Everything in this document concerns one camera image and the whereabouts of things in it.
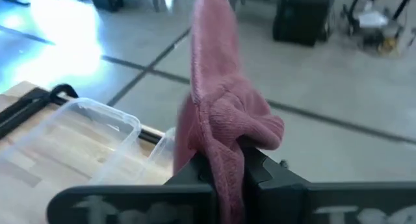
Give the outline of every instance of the pink towel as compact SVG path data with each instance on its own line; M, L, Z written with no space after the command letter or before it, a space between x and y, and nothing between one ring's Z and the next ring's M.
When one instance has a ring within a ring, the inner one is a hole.
M283 122L243 74L237 22L227 0L197 0L192 25L191 94L179 115L174 171L200 151L211 165L222 224L244 220L244 157L236 139L276 149Z

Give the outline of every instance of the wooden tabletop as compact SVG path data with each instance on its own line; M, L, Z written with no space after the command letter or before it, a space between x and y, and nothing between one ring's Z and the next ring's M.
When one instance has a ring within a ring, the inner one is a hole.
M35 87L21 82L1 94L0 111ZM128 150L114 159L117 157L112 155L119 151L117 147L125 136L116 131L109 134L108 127L91 127L85 117L77 114L61 118L59 124L46 129L41 136L24 142L25 147L15 149L16 143L22 144L21 139L26 139L32 129L58 108L48 105L0 140L0 156L3 156L0 158L0 223L46 223L44 214L48 202L72 186L162 184L171 175L169 167L148 163L155 146L144 140L134 138ZM163 135L151 127L142 128ZM143 168L147 171L144 177L139 173Z

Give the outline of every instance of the concrete floor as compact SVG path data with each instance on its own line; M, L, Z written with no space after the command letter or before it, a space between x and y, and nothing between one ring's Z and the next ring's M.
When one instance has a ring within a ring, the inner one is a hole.
M22 80L67 82L143 124L173 127L190 89L193 0L166 2L156 13L150 0L128 0L113 14L74 0L1 2L0 91ZM336 16L349 2L336 0ZM416 46L400 58L376 58L340 35L313 49L276 43L274 11L250 2L237 9L246 74L286 124L283 145L268 154L315 182L415 180ZM408 29L416 26L411 14Z

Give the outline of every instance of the clear plastic container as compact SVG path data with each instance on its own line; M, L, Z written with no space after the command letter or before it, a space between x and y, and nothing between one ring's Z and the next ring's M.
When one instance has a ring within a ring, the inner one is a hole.
M149 156L142 170L139 183L164 184L173 173L175 128L169 129Z
M0 152L1 224L44 224L57 193L78 185L135 183L147 161L134 116L84 98L43 113L50 115Z

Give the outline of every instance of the pink cloth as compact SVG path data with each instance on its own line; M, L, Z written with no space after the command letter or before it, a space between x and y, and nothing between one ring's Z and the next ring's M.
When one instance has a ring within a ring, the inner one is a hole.
M263 149L276 149L283 122L243 74L237 22L228 0L197 0L192 25L191 94L176 129L174 171L196 150L209 159L222 224L244 219L244 157L236 139L247 136Z

